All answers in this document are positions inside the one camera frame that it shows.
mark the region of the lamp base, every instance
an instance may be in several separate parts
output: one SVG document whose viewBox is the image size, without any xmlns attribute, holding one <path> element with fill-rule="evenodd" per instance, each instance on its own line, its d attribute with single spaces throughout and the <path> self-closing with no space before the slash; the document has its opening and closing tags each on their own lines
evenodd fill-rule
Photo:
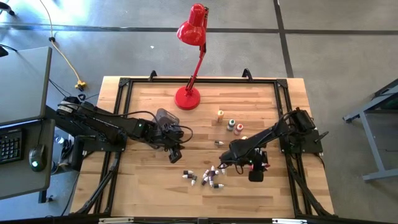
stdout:
<svg viewBox="0 0 398 224">
<path fill-rule="evenodd" d="M 196 88 L 192 88 L 192 94 L 185 96 L 185 86 L 179 88 L 175 94 L 175 104 L 183 110 L 195 109 L 200 103 L 200 94 Z"/>
</svg>

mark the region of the wooden tabletop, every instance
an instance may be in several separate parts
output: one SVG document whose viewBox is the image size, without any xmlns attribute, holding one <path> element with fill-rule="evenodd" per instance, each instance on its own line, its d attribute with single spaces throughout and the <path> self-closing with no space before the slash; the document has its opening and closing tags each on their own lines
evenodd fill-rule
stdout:
<svg viewBox="0 0 398 224">
<path fill-rule="evenodd" d="M 119 79 L 104 77 L 98 107 L 113 112 Z M 288 78 L 287 81 L 292 107 L 299 106 L 310 113 L 303 79 Z M 183 144 L 185 149 L 182 150 L 182 158 L 175 164 L 169 162 L 168 152 L 128 140 L 119 167 L 112 216 L 293 217 L 287 168 L 284 155 L 279 152 L 278 140 L 267 145 L 271 167 L 264 173 L 263 182 L 248 181 L 248 168 L 244 169 L 243 175 L 239 175 L 234 167 L 229 167 L 226 175 L 215 177 L 215 183 L 225 185 L 223 189 L 212 189 L 208 184 L 200 185 L 204 171 L 212 165 L 219 165 L 218 157 L 228 150 L 231 140 L 250 137 L 278 120 L 274 87 L 268 84 L 196 83 L 195 87 L 201 94 L 200 105 L 194 110 L 184 111 L 174 103 L 174 94 L 182 85 L 134 84 L 130 111 L 148 110 L 156 113 L 158 108 L 164 108 L 177 116 L 181 125 L 191 127 L 194 135 L 191 141 Z M 218 110 L 224 111 L 221 124 L 216 122 Z M 134 117 L 152 120 L 147 114 L 135 114 Z M 229 119 L 243 124 L 240 136 L 226 130 Z M 214 145 L 215 140 L 226 144 L 217 147 Z M 104 153 L 95 152 L 83 161 L 71 212 L 78 210 L 98 186 L 103 157 Z M 312 154 L 304 154 L 302 159 L 309 189 L 324 208 L 333 213 L 321 161 Z M 183 170 L 194 171 L 198 176 L 196 185 L 191 186 L 190 180 L 182 178 Z M 298 197 L 300 208 L 304 211 L 299 190 Z"/>
</svg>

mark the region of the white cap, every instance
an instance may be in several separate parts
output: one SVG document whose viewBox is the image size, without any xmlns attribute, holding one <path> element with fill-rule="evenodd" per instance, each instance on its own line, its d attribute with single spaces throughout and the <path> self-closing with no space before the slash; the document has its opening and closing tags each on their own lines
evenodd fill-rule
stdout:
<svg viewBox="0 0 398 224">
<path fill-rule="evenodd" d="M 243 129 L 243 124 L 238 124 L 236 127 L 237 130 L 242 131 Z"/>
</svg>

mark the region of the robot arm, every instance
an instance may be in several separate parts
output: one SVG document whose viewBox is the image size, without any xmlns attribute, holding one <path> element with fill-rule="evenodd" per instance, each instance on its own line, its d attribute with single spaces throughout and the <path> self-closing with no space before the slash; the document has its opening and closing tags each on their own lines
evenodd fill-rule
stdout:
<svg viewBox="0 0 398 224">
<path fill-rule="evenodd" d="M 296 110 L 283 115 L 272 127 L 261 131 L 260 133 L 248 138 L 231 141 L 229 150 L 220 156 L 221 165 L 226 166 L 250 165 L 249 180 L 253 182 L 262 182 L 263 172 L 267 170 L 268 158 L 267 152 L 261 150 L 266 144 L 276 138 L 288 138 L 292 147 L 294 144 L 303 144 L 306 136 L 312 136 L 315 125 L 305 110 Z"/>
<path fill-rule="evenodd" d="M 178 125 L 179 119 L 165 109 L 158 109 L 156 115 L 148 111 L 136 113 L 149 113 L 154 119 L 149 121 L 140 118 L 123 118 L 97 108 L 89 102 L 80 102 L 75 97 L 64 98 L 57 110 L 59 116 L 75 123 L 82 130 L 89 129 L 98 133 L 96 138 L 99 141 L 117 144 L 129 137 L 144 142 L 154 149 L 164 148 L 170 153 L 170 162 L 177 162 L 182 157 L 180 150 L 183 146 L 180 144 L 184 143 L 181 140 L 184 132 Z"/>
</svg>

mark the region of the gray floor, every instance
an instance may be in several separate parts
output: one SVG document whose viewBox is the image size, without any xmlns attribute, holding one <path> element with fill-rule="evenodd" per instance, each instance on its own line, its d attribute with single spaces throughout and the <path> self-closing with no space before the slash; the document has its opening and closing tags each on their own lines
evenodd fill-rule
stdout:
<svg viewBox="0 0 398 224">
<path fill-rule="evenodd" d="M 178 27 L 195 1 L 44 0 L 54 24 L 111 27 Z M 210 8 L 209 27 L 277 29 L 272 0 L 199 1 Z M 286 29 L 396 30 L 395 0 L 280 0 Z M 37 1 L 10 0 L 17 13 L 0 14 L 3 24 L 48 24 Z M 50 45 L 47 30 L 0 29 L 0 43 L 30 49 Z M 99 92 L 105 75 L 190 75 L 198 49 L 178 41 L 173 32 L 72 32 L 56 31 L 58 45 L 81 78 L 87 95 Z M 279 34 L 209 33 L 208 52 L 201 76 L 238 77 L 249 68 L 255 77 L 286 77 Z M 305 79 L 313 117 L 319 129 L 329 131 L 323 140 L 326 175 L 337 215 L 384 222 L 398 220 L 398 178 L 365 184 L 361 176 L 376 165 L 359 121 L 341 119 L 370 95 L 397 78 L 398 35 L 287 35 L 295 77 Z M 63 58 L 53 51 L 50 77 L 73 94 L 76 78 Z M 47 103 L 62 99 L 52 86 Z M 389 167 L 398 153 L 384 156 Z M 49 194 L 56 201 L 37 205 L 37 194 L 0 201 L 0 220 L 60 215 L 75 174 L 52 178 Z M 13 208 L 27 209 L 15 212 Z"/>
</svg>

